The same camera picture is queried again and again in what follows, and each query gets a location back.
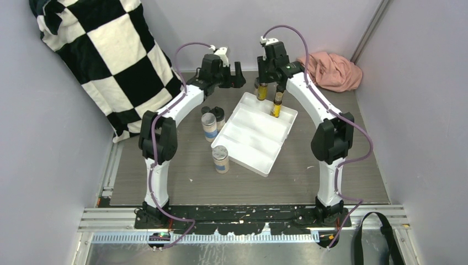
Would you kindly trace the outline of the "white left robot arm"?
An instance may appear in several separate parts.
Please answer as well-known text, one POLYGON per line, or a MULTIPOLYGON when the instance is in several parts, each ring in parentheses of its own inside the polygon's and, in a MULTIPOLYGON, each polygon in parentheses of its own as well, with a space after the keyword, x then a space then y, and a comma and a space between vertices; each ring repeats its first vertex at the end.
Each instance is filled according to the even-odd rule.
POLYGON ((139 149, 147 166, 147 192, 136 213, 140 220, 148 219, 157 229, 168 224, 168 169, 178 148, 177 127, 215 88, 241 88, 245 84, 241 63, 236 61, 234 67, 231 72, 221 56, 206 54, 197 75, 189 79, 178 96, 161 109, 143 115, 139 149))

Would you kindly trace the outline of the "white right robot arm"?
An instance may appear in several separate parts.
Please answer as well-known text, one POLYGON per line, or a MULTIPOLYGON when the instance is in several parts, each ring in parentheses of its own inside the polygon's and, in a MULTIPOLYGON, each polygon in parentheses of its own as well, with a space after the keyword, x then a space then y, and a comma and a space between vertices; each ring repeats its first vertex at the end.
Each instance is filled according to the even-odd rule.
POLYGON ((257 58, 260 83, 273 83, 277 92, 289 92, 312 119, 316 131, 311 151, 319 161, 319 190, 312 219, 321 226, 330 226, 344 213, 341 192, 342 174, 339 165, 345 162, 353 145, 354 128, 337 116, 340 110, 326 99, 311 81, 299 62, 292 62, 284 43, 278 39, 260 41, 264 54, 257 58))

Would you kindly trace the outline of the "gold-cap yellow sauce bottle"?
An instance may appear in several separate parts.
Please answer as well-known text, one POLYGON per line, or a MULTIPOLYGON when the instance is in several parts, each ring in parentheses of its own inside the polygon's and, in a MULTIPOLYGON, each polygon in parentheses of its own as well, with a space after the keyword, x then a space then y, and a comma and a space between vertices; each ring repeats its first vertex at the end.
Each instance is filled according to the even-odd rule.
POLYGON ((259 101, 266 99, 268 93, 268 85, 266 83, 256 84, 256 97, 259 101))

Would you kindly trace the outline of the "blue-label shaker near arm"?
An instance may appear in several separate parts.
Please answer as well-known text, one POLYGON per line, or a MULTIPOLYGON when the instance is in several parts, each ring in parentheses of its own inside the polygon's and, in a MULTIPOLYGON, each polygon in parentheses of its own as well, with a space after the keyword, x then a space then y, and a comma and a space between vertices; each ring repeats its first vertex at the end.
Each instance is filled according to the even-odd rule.
POLYGON ((201 117, 201 123, 203 126, 203 131, 205 139, 208 142, 213 142, 217 137, 217 121, 213 113, 205 113, 201 117))

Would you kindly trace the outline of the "yellow-label sauce bottle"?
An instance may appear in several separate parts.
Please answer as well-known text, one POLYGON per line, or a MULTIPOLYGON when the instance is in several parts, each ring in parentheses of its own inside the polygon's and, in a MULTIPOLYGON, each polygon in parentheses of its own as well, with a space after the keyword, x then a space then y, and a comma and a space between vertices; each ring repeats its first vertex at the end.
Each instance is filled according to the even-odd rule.
POLYGON ((271 116, 278 118, 281 112, 281 106, 282 106, 282 100, 283 100, 283 92, 276 92, 274 101, 273 101, 273 106, 270 111, 271 116))

